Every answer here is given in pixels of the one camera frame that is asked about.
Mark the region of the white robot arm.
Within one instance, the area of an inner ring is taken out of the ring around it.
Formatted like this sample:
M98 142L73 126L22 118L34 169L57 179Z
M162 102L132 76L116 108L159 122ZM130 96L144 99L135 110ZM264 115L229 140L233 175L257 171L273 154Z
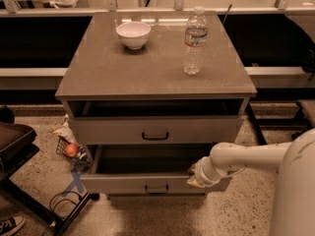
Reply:
M246 168L278 172L270 236L315 236L314 129L289 143L254 147L218 143L190 167L187 183L213 187Z

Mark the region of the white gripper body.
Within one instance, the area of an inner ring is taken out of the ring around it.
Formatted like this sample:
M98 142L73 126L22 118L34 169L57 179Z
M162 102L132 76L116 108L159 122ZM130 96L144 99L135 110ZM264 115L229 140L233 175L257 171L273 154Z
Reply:
M213 187L222 179L229 178L245 169L231 157L205 156L194 165L194 185L196 187Z

